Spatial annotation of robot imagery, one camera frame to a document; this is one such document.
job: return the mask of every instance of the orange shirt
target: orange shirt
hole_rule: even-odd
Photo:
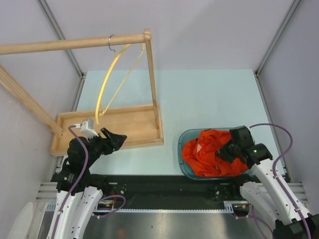
[[[199,138],[187,142],[183,148],[184,161],[192,168],[196,176],[220,177],[236,176],[248,170],[239,158],[233,163],[215,156],[215,152],[231,139],[229,131],[203,130]]]

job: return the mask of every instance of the wooden post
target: wooden post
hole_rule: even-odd
[[[40,52],[40,51],[55,51],[67,50],[86,47],[108,46],[110,36],[82,38],[71,40],[44,41],[23,44],[0,45],[0,55]],[[114,35],[111,38],[110,45],[134,44],[145,42],[145,34],[130,34],[130,35]]]
[[[158,102],[156,99],[155,75],[154,75],[152,45],[151,45],[151,38],[152,38],[151,31],[149,29],[145,29],[144,34],[145,34],[146,54],[148,57],[148,65],[149,65],[151,92],[152,92],[152,100],[153,100],[154,116],[155,116],[155,126],[156,128],[159,128],[159,109],[158,109]]]
[[[63,136],[63,129],[51,116],[22,88],[22,86],[0,65],[0,83],[23,103],[35,116],[41,120],[59,138]]]

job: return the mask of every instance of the reflective metal surface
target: reflective metal surface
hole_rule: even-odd
[[[39,239],[49,230],[53,213],[46,212]],[[253,219],[231,214],[115,213],[91,218],[83,239],[261,239]]]

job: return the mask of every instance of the plastic bin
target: plastic bin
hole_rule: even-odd
[[[182,150],[184,148],[184,145],[189,142],[190,140],[199,137],[199,134],[202,130],[207,130],[212,128],[199,128],[199,129],[189,129],[181,134],[178,140],[178,146],[177,146],[177,153],[178,153],[178,161],[179,166],[183,174],[193,180],[223,180],[223,179],[230,179],[230,177],[198,177],[193,172],[192,168],[183,160],[182,157]],[[214,128],[217,130],[229,130],[230,128]],[[253,176],[253,172],[251,170],[247,170],[243,172],[242,174],[247,173],[250,176]]]

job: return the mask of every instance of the white table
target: white table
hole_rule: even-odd
[[[106,106],[127,71],[113,71],[102,105]],[[94,110],[106,71],[89,71],[78,111]],[[177,159],[179,136],[192,128],[236,127],[268,122],[252,70],[156,71],[164,145],[126,149],[101,156],[92,173],[118,175],[182,175]],[[132,71],[113,107],[152,102],[148,71]],[[252,129],[256,143],[264,143],[278,156],[268,126]]]

